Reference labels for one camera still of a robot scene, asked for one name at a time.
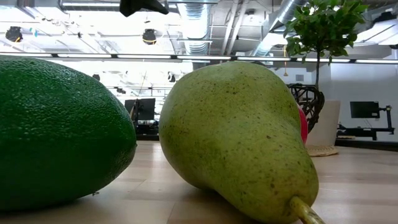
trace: desk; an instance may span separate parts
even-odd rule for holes
[[[313,206],[336,224],[398,223],[398,152],[339,148],[313,158],[320,191]],[[182,180],[158,142],[139,142],[133,163],[98,195],[68,205],[0,215],[1,224],[250,224],[216,194]]]

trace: avocado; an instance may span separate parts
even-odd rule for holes
[[[0,211],[92,194],[135,150],[128,112],[99,81],[45,60],[0,56]]]

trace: tree trunk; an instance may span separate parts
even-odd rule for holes
[[[317,52],[317,79],[315,81],[315,88],[319,90],[319,66],[321,64],[321,53]]]

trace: white wall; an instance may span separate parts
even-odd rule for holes
[[[341,101],[340,122],[343,126],[369,127],[365,119],[351,118],[350,101],[378,101],[380,107],[392,106],[392,127],[398,128],[397,69],[397,65],[333,63],[330,66],[331,80],[323,79],[320,89],[325,91],[327,99]],[[386,113],[383,111],[379,120],[367,120],[374,128],[387,127]],[[379,141],[398,141],[398,132],[395,135],[378,133],[377,136]]]
[[[311,73],[312,83],[315,84],[317,80],[317,71],[314,70]],[[332,97],[332,88],[331,88],[331,69],[328,64],[321,64],[319,68],[319,89],[325,96],[326,100],[331,99]]]
[[[286,84],[291,84],[291,83],[303,83],[308,85],[312,84],[312,74],[311,72],[307,72],[306,68],[287,68],[286,72],[288,76],[284,76],[285,68],[280,68],[276,71],[273,68],[271,68],[271,71],[273,71]],[[304,82],[297,82],[296,75],[304,75]]]

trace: pear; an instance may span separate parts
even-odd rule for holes
[[[318,177],[296,102],[267,68],[227,62],[182,77],[163,105],[159,137],[188,183],[213,189],[264,223],[322,223],[309,206]]]

